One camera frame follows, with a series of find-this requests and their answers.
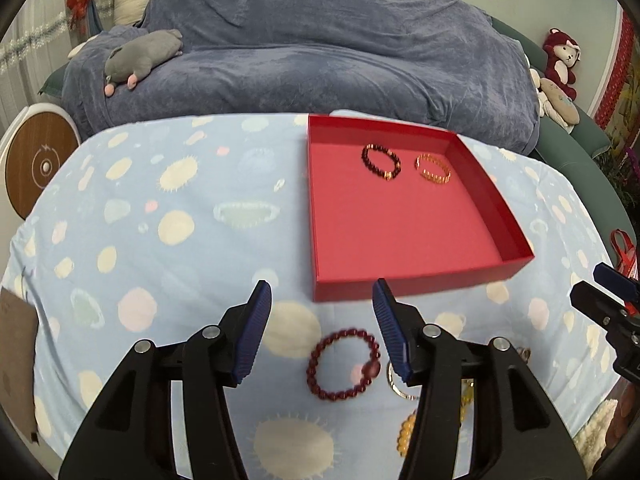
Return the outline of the gold bangle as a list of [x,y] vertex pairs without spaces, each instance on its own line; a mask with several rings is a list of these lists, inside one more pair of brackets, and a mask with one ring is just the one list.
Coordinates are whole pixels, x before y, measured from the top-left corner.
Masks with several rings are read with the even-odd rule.
[[395,373],[393,364],[390,361],[386,364],[386,382],[395,396],[399,396],[402,400],[409,402],[419,401],[421,390],[418,389],[416,392],[410,392],[406,387],[401,385],[400,377]]

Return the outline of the red jewelry tray box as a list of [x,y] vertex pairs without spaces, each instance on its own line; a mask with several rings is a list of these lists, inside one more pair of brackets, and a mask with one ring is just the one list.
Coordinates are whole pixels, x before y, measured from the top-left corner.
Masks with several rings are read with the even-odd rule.
[[314,300],[398,296],[512,278],[533,258],[468,149],[427,126],[312,115],[308,177]]

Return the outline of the red gift bag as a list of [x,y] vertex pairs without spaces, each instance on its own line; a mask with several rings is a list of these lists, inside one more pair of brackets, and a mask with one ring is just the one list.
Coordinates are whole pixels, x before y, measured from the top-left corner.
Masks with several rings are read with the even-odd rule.
[[638,281],[639,267],[636,246],[634,246],[631,237],[625,231],[616,229],[611,233],[610,240],[617,258],[616,270],[626,278]]

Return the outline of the teal sofa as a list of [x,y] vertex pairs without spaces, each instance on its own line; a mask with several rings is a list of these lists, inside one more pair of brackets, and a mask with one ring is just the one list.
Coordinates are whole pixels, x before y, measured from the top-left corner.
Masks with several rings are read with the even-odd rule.
[[611,233],[620,229],[635,237],[636,232],[620,196],[596,161],[610,148],[605,132],[582,110],[579,124],[572,131],[564,130],[548,116],[541,117],[539,140],[530,156],[570,180],[596,226],[608,256],[616,261]]

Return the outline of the beige plush toy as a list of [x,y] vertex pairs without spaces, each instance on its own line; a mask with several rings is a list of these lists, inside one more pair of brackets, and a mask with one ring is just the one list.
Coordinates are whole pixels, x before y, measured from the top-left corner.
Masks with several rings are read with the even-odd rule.
[[580,122],[578,109],[552,80],[541,75],[536,68],[529,67],[530,76],[537,91],[539,116],[547,116],[568,133],[572,133]]

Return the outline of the light blue patterned sheet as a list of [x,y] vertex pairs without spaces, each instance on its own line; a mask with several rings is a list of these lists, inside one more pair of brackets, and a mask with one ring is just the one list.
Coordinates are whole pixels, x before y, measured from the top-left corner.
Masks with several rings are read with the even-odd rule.
[[[273,307],[255,365],[228,393],[254,479],[393,479],[397,437],[414,410],[385,377],[346,402],[305,382],[314,345],[334,330],[375,333],[369,300],[311,299],[303,115],[183,117],[93,136],[63,165],[11,240],[2,284],[39,316],[35,415],[64,455],[108,376],[139,339],[183,341],[250,296]],[[599,326],[570,289],[605,260],[585,206],[562,174],[467,140],[535,258],[509,281],[413,298],[456,337],[508,338],[571,434],[616,383]]]

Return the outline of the red monkey plush toy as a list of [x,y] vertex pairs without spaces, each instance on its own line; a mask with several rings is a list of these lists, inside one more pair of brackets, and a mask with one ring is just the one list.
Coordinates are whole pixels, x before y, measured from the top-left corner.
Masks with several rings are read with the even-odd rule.
[[580,60],[578,42],[566,32],[552,28],[542,48],[548,56],[544,76],[552,80],[572,101],[575,101],[577,91],[573,88],[576,82],[573,68]]

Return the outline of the round wooden white stool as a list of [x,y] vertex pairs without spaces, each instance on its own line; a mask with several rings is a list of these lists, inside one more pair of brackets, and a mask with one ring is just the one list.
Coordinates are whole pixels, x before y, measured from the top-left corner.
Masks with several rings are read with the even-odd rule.
[[26,219],[43,190],[81,144],[73,119],[51,103],[25,106],[1,139],[1,200]]

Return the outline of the grey plush mouse toy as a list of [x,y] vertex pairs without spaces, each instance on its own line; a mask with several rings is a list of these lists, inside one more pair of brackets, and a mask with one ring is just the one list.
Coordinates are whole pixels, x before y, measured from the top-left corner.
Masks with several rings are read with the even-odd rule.
[[155,67],[182,55],[182,47],[182,33],[178,29],[149,32],[117,47],[104,65],[104,96],[114,96],[121,84],[134,90]]

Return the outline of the white curtain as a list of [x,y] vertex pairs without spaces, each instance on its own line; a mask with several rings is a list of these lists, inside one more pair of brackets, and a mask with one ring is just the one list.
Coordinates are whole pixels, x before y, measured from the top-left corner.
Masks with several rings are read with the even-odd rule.
[[23,107],[41,100],[39,90],[66,61],[74,42],[66,0],[26,0],[1,41],[1,127]]

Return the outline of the blue-grey velvet blanket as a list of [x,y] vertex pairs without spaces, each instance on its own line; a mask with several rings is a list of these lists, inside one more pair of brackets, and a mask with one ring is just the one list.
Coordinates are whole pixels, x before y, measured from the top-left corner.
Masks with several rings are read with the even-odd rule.
[[[108,56],[163,29],[181,54],[106,96]],[[356,110],[525,155],[540,126],[521,44],[461,0],[150,0],[68,63],[62,105],[83,138],[176,116]]]

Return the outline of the red bow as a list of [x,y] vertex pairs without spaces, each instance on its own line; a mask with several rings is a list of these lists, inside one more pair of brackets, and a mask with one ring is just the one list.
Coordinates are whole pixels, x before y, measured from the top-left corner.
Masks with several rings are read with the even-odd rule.
[[66,0],[67,9],[70,10],[70,29],[82,27],[90,3],[92,0]]

